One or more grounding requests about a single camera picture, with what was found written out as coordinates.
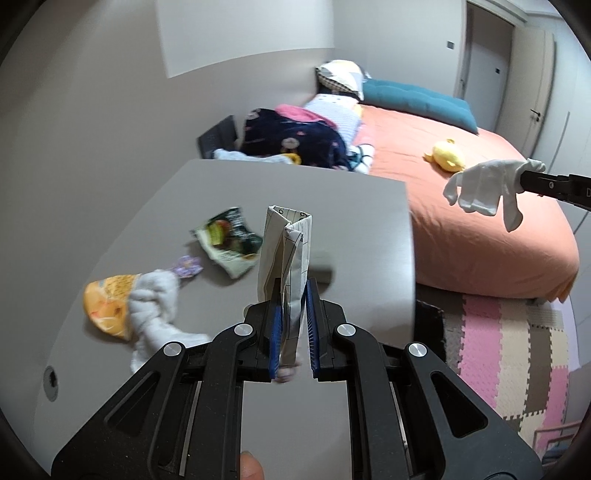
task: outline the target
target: orange bed sheet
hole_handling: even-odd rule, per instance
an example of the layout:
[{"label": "orange bed sheet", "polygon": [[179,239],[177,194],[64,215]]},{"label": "orange bed sheet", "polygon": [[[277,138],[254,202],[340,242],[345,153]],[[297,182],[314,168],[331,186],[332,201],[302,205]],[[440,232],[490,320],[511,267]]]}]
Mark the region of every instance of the orange bed sheet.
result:
[{"label": "orange bed sheet", "polygon": [[508,233],[502,206],[495,217],[450,206],[443,187],[451,174],[423,160],[435,142],[446,138],[462,149],[467,167],[523,158],[508,141],[486,130],[473,135],[373,106],[363,107],[363,121],[375,129],[370,174],[406,183],[418,283],[475,295],[565,301],[579,270],[579,251],[556,200],[528,192],[518,195],[524,220]]}]

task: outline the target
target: white towel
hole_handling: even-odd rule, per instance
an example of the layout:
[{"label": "white towel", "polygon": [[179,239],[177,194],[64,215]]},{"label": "white towel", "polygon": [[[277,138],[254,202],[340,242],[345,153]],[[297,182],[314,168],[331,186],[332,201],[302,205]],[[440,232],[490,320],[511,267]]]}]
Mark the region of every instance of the white towel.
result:
[{"label": "white towel", "polygon": [[211,341],[207,335],[185,333],[170,324],[177,314],[178,287],[174,273],[155,270],[140,276],[129,294],[129,319],[138,336],[131,358],[133,373],[169,342],[190,348]]},{"label": "white towel", "polygon": [[248,155],[239,151],[228,151],[223,148],[218,148],[213,152],[215,160],[242,160],[242,161],[261,161],[266,163],[286,163],[293,165],[290,157],[285,155],[273,155],[272,157],[249,157]]}]

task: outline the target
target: yellow plush toy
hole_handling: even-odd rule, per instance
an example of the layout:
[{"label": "yellow plush toy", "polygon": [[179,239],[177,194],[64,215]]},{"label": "yellow plush toy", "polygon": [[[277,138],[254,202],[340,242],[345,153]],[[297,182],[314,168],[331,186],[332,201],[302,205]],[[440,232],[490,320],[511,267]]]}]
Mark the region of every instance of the yellow plush toy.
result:
[{"label": "yellow plush toy", "polygon": [[425,153],[423,158],[429,163],[437,163],[445,171],[457,172],[466,168],[464,154],[451,138],[445,142],[437,142],[433,153]]}]

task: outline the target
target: white cloth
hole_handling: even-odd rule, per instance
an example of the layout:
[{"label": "white cloth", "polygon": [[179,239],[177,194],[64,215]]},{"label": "white cloth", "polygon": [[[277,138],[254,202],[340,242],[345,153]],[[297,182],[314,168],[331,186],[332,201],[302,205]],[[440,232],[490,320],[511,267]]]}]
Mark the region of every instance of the white cloth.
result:
[{"label": "white cloth", "polygon": [[361,162],[353,165],[353,171],[357,173],[363,173],[364,175],[369,174],[369,169],[374,163],[375,147],[368,143],[361,145],[351,145],[349,147],[349,154],[357,155],[361,158]]},{"label": "white cloth", "polygon": [[[458,202],[466,213],[478,212],[495,216],[503,197],[505,229],[512,232],[521,225],[523,214],[517,207],[517,193],[524,189],[519,183],[527,170],[543,172],[546,166],[537,160],[489,160],[465,171],[455,173],[443,189],[450,205]],[[457,195],[457,188],[462,192]]]},{"label": "white cloth", "polygon": [[266,163],[287,163],[293,165],[290,157],[285,155],[273,155],[272,157],[249,157],[248,155],[238,151],[228,151],[223,148],[218,148],[213,152],[215,160],[242,160],[242,161],[262,161]]},{"label": "white cloth", "polygon": [[140,276],[129,294],[129,320],[138,336],[131,358],[133,373],[169,342],[190,348],[211,341],[207,335],[185,333],[170,324],[177,314],[178,287],[174,273],[155,270]]}]

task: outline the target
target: white door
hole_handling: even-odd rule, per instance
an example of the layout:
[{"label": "white door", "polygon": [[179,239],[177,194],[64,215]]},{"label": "white door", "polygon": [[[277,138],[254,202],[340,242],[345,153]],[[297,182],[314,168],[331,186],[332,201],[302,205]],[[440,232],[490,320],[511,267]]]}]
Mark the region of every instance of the white door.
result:
[{"label": "white door", "polygon": [[474,5],[472,45],[464,100],[468,102],[479,128],[494,131],[503,103],[513,25]]},{"label": "white door", "polygon": [[548,107],[554,76],[554,36],[515,27],[511,66],[496,132],[525,158],[531,156]]}]

